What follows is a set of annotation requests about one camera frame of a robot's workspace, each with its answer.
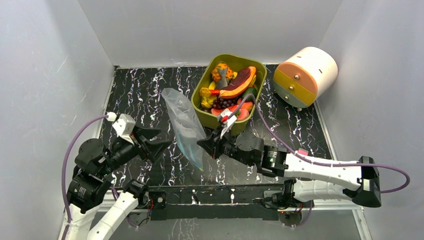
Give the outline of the clear zip top bag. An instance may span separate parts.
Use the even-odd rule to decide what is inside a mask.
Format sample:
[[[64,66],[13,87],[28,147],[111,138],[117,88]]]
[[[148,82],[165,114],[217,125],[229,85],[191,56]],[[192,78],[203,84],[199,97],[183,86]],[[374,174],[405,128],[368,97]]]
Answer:
[[[187,160],[203,171],[205,150],[197,144],[197,141],[205,139],[206,133],[191,101],[173,88],[164,88],[161,96],[166,104],[177,146]]]

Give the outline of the watermelon slice toy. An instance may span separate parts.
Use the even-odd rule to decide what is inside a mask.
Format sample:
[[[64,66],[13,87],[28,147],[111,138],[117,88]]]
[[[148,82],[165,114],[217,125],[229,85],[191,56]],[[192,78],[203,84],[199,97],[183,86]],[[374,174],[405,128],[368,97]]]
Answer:
[[[224,112],[225,110],[230,111],[231,113],[235,112],[235,116],[238,116],[240,114],[240,110],[236,111],[236,108],[238,107],[238,105],[233,105],[230,107],[226,107],[223,109],[217,109],[217,108],[212,108],[211,109],[211,114],[214,116],[219,116],[222,112]]]

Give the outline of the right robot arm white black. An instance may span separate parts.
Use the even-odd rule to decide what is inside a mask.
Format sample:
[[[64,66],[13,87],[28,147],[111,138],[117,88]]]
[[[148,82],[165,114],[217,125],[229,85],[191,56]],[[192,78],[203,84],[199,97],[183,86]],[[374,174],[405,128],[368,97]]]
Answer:
[[[283,191],[274,198],[288,207],[313,200],[350,200],[354,204],[379,208],[382,205],[380,174],[371,157],[358,161],[330,159],[290,153],[285,148],[266,145],[262,138],[241,133],[214,131],[197,144],[212,158],[226,155],[246,166],[256,166],[266,177],[285,177]]]

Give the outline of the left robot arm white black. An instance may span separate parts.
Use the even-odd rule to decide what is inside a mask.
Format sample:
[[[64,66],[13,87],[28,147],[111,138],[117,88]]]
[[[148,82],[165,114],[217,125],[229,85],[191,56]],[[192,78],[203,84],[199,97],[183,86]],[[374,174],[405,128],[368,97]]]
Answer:
[[[146,185],[133,179],[101,222],[90,228],[112,186],[109,175],[136,157],[154,164],[171,145],[170,140],[152,140],[160,132],[157,128],[135,126],[119,134],[110,148],[98,138],[90,138],[80,145],[72,180],[68,187],[62,187],[65,210],[59,239],[108,240],[131,210],[147,206],[150,198]]]

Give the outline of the purple grape bunch toy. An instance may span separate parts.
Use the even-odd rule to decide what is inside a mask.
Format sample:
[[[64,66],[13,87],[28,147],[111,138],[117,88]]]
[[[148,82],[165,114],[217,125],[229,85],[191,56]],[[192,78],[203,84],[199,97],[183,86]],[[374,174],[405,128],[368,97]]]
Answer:
[[[218,110],[226,109],[228,107],[234,106],[237,103],[237,101],[238,101],[237,98],[221,98],[221,97],[218,97],[217,99],[215,99],[212,102],[212,108],[218,109]]]

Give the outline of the peach toy with leaf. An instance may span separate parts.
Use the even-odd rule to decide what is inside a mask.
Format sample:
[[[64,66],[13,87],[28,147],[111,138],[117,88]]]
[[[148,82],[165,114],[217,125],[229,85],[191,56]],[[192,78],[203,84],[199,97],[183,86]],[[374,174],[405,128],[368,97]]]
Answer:
[[[250,115],[250,112],[247,109],[241,108],[235,114],[236,121],[237,122],[243,121],[243,120],[247,119],[249,117],[249,115]]]

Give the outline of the red chili toy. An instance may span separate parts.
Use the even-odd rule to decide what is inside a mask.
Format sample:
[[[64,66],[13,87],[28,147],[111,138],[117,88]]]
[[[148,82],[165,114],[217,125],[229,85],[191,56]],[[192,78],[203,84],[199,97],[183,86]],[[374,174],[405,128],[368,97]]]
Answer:
[[[210,96],[219,96],[220,90],[219,89],[210,89],[209,93],[210,93]]]

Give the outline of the peach toy upper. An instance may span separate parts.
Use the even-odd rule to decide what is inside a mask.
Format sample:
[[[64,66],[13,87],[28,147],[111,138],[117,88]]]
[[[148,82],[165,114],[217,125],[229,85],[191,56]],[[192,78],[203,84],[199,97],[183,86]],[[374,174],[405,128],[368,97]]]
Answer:
[[[241,109],[247,110],[249,113],[252,111],[254,107],[254,103],[252,101],[245,101],[243,104],[241,104],[241,99],[237,102],[239,106],[241,106]]]

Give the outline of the grey fish toy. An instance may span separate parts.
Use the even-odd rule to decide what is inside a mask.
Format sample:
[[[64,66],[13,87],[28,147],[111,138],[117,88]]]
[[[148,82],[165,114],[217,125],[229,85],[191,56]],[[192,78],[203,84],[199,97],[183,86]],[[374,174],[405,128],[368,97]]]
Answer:
[[[227,81],[228,68],[218,68],[217,72],[218,72],[218,75],[220,76],[220,80],[218,80],[218,82],[216,83],[215,89],[221,90],[228,86],[228,81]]]

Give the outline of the green avocado toy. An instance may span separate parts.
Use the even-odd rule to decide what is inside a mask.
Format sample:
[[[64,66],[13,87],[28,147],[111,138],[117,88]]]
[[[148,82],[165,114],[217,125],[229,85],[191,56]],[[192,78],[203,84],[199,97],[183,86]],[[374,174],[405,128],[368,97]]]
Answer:
[[[241,98],[244,99],[246,96],[248,96],[249,94],[252,94],[255,98],[258,95],[258,90],[255,87],[248,87],[243,94],[241,95]]]

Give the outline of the olive green plastic bin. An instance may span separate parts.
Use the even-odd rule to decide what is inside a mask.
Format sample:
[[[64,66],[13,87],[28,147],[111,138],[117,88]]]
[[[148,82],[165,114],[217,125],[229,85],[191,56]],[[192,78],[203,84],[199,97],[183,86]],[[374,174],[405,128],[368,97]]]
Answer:
[[[259,61],[232,54],[217,55],[206,68],[191,96],[191,103],[203,127],[216,129],[217,116],[224,110],[241,107],[232,134],[243,132],[256,109],[267,77]]]

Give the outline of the pink cube block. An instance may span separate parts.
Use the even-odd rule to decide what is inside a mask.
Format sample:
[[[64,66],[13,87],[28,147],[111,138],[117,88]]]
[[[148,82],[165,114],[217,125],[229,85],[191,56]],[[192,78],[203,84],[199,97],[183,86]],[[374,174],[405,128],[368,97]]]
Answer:
[[[300,155],[304,155],[304,156],[308,156],[308,154],[309,154],[309,152],[304,150],[304,149],[299,149],[297,151],[297,153],[300,154]]]

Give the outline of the round pastel drawer cabinet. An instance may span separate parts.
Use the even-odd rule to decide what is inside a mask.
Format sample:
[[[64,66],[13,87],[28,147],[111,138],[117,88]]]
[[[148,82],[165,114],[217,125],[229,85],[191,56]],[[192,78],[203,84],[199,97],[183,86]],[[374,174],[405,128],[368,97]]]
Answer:
[[[277,66],[272,83],[286,103],[304,109],[334,83],[337,75],[334,58],[320,48],[308,46]]]

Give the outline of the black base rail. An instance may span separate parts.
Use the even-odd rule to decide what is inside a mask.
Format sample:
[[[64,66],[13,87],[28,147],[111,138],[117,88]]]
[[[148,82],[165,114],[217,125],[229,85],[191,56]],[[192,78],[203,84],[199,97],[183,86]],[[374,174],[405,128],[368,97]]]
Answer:
[[[147,213],[152,221],[173,219],[261,219],[278,221],[283,214],[300,222],[302,212],[313,209],[314,200],[285,196],[284,184],[142,186],[132,183],[133,205],[106,194],[100,204],[109,208],[117,203],[127,207],[128,215]]]

